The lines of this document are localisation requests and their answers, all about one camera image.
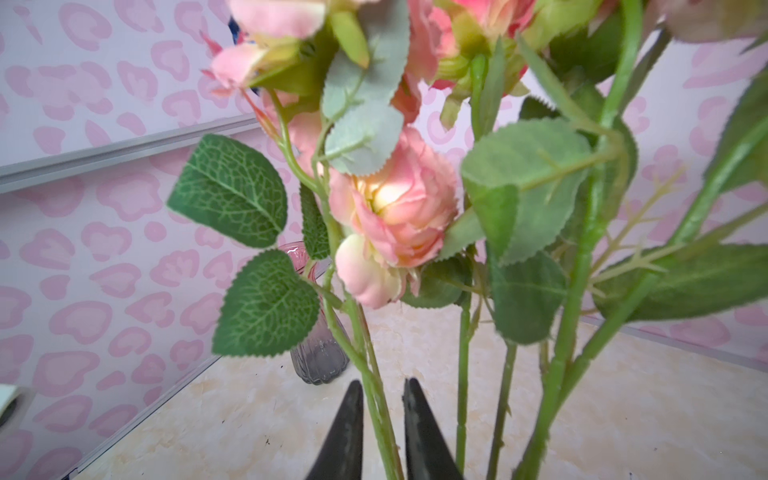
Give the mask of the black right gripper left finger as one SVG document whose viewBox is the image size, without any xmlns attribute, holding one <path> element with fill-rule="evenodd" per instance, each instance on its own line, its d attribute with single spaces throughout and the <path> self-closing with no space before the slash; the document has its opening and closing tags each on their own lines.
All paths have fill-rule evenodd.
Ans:
<svg viewBox="0 0 768 480">
<path fill-rule="evenodd" d="M 363 469 L 364 392 L 352 381 L 306 480 L 360 480 Z"/>
</svg>

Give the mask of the pink carnation spray stem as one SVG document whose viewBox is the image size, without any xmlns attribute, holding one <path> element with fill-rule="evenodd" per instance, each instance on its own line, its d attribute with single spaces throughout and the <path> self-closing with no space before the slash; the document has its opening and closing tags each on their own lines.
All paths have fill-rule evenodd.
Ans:
<svg viewBox="0 0 768 480">
<path fill-rule="evenodd" d="M 277 248 L 288 220 L 286 187 L 255 149 L 204 136 L 168 198 L 169 208 L 253 247 L 225 293 L 216 354 L 272 357 L 308 339 L 319 316 L 360 372 L 390 479 L 403 477 L 364 313 L 416 293 L 457 212 L 452 166 L 414 127 L 419 86 L 438 80 L 456 52 L 452 1 L 231 1 L 238 37 L 210 44 L 205 74 L 219 95 L 260 90 L 255 110 L 297 176 L 303 244 L 325 260 L 328 283 L 294 272 Z"/>
</svg>

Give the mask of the magenta artificial rose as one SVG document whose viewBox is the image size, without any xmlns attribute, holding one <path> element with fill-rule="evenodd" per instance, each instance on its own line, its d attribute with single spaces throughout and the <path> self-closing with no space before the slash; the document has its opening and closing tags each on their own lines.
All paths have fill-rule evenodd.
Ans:
<svg viewBox="0 0 768 480">
<path fill-rule="evenodd" d="M 462 108 L 470 111 L 467 144 L 473 146 L 492 132 L 504 96 L 518 86 L 526 72 L 515 54 L 515 36 L 536 16 L 533 1 L 439 1 L 430 18 L 439 27 L 439 69 L 431 88 L 445 94 L 433 127 L 454 131 Z M 456 465 L 465 466 L 469 420 L 470 344 L 490 298 L 486 259 L 479 250 L 482 231 L 472 222 L 471 203 L 464 203 L 462 225 L 472 238 L 446 243 L 429 269 L 429 278 L 454 290 L 462 309 L 458 346 Z"/>
</svg>

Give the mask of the red ribbed glass vase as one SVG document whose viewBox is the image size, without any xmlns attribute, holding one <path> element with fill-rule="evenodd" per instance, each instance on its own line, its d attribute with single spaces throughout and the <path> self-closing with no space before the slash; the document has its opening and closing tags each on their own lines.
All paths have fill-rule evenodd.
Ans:
<svg viewBox="0 0 768 480">
<path fill-rule="evenodd" d="M 287 253 L 299 274 L 308 274 L 310 280 L 316 279 L 315 266 L 307 269 L 309 254 L 302 242 L 281 245 L 279 249 Z M 290 351 L 291 361 L 297 376 L 307 384 L 329 384 L 340 377 L 349 365 L 349 358 L 337 343 L 328 327 L 323 309 L 309 335 Z"/>
</svg>

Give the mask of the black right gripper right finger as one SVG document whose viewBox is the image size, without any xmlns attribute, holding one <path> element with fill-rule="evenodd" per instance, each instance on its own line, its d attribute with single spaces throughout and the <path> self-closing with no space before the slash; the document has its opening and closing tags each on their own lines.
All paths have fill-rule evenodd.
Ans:
<svg viewBox="0 0 768 480">
<path fill-rule="evenodd" d="M 416 378 L 405 380 L 403 393 L 408 480 L 462 480 Z"/>
</svg>

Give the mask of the coral pink artificial rose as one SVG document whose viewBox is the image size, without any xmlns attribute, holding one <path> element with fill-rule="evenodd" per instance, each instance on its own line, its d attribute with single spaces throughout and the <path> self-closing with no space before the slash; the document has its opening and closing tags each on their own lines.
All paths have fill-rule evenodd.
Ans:
<svg viewBox="0 0 768 480">
<path fill-rule="evenodd" d="M 542 401 L 570 298 L 576 341 L 586 292 L 574 291 L 575 258 L 585 253 L 591 264 L 636 166 L 631 135 L 606 103 L 623 97 L 616 73 L 641 47 L 645 14 L 641 1 L 533 2 L 533 23 L 515 36 L 526 72 L 460 166 L 471 225 L 486 245 L 495 328 L 510 350 L 541 353 L 542 399 L 517 479 L 538 477 L 559 410 Z M 444 245 L 472 238 L 462 214 Z"/>
</svg>

